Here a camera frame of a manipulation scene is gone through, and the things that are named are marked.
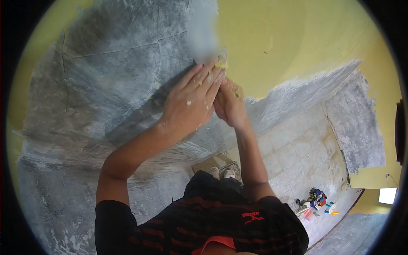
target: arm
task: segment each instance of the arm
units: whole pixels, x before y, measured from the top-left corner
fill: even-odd
[[[276,196],[268,183],[268,173],[246,114],[242,88],[231,80],[225,79],[214,101],[214,107],[218,117],[235,128],[242,181],[251,201],[256,202],[266,196]]]
[[[225,71],[214,63],[197,65],[170,92],[163,115],[151,128],[119,147],[105,160],[96,191],[96,204],[116,200],[129,205],[127,179],[150,157],[175,145],[205,125]]]

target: hand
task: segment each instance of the hand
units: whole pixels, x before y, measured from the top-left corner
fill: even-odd
[[[217,116],[229,126],[242,130],[248,121],[244,91],[230,79],[224,79],[215,97],[214,108]]]
[[[199,64],[171,90],[157,126],[181,140],[204,126],[214,112],[214,99],[224,79],[225,70]]]

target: wire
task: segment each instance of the wire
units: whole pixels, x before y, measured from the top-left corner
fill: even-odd
[[[388,176],[391,177],[391,178],[392,178],[392,181],[395,183],[395,185],[396,185],[397,187],[399,187],[398,183],[395,182],[394,177],[392,177],[391,174],[388,174]]]

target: man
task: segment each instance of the man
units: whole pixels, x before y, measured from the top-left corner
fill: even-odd
[[[306,252],[304,227],[268,183],[243,91],[214,64],[191,69],[170,92],[160,120],[105,160],[96,193],[99,255]],[[235,129],[246,196],[233,171],[221,181],[217,168],[198,171],[183,198],[137,226],[126,180],[143,161],[204,126],[214,111]]]

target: white sneaker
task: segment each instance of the white sneaker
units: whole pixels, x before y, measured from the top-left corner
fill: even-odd
[[[208,173],[211,174],[215,179],[217,180],[220,179],[220,171],[218,170],[218,167],[216,166],[211,167]]]
[[[235,177],[236,177],[236,175],[235,175],[234,170],[232,170],[232,169],[227,169],[227,170],[225,170],[225,172],[224,172],[224,179],[225,179],[225,178],[234,178],[234,179],[235,179]]]

